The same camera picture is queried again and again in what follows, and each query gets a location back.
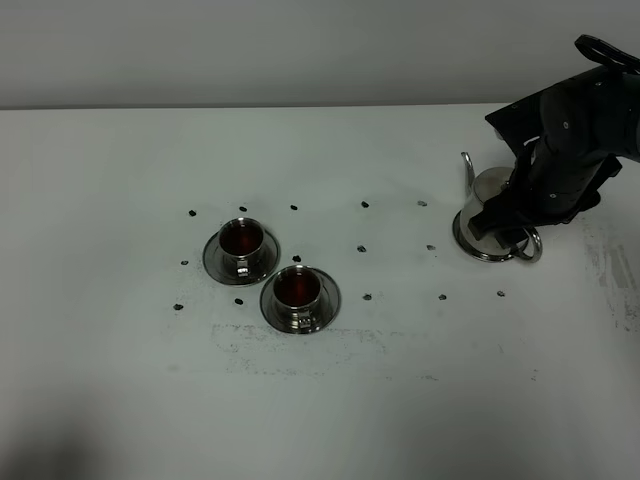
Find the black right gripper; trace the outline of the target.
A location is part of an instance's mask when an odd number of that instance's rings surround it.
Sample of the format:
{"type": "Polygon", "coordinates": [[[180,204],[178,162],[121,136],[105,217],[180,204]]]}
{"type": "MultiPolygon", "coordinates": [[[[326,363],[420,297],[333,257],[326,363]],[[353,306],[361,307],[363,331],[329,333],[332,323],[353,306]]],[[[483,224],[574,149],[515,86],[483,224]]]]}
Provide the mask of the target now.
{"type": "Polygon", "coordinates": [[[567,224],[600,201],[598,189],[622,169],[593,146],[584,98],[549,89],[540,100],[542,132],[517,158],[509,189],[487,200],[468,221],[476,240],[491,234],[502,248],[525,248],[525,226],[567,224]]]}

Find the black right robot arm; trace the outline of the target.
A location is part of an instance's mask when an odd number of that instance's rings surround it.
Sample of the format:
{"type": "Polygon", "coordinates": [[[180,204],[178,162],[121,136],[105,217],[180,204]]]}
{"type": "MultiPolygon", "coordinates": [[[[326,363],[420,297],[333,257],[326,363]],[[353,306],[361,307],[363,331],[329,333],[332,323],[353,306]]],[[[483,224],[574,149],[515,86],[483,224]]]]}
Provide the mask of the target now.
{"type": "Polygon", "coordinates": [[[639,159],[639,78],[604,67],[489,113],[516,156],[507,187],[468,222],[477,240],[567,224],[596,206],[599,188],[639,159]]]}

